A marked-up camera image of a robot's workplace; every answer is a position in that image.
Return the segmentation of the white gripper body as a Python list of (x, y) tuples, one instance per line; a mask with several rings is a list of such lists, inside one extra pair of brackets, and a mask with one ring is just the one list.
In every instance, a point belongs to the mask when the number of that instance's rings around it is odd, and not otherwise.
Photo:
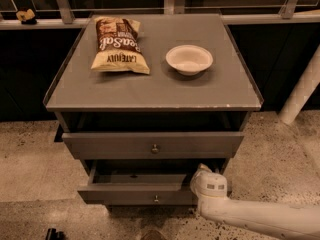
[(190, 182), (191, 191), (198, 197), (226, 197), (227, 179), (218, 173), (199, 169)]

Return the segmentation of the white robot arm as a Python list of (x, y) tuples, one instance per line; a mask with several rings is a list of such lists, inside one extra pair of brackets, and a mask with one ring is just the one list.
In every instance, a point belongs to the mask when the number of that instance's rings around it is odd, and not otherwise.
[(320, 207), (258, 201), (227, 196), (227, 179), (204, 164), (190, 182), (199, 214), (216, 223), (244, 228), (281, 240), (320, 240)]

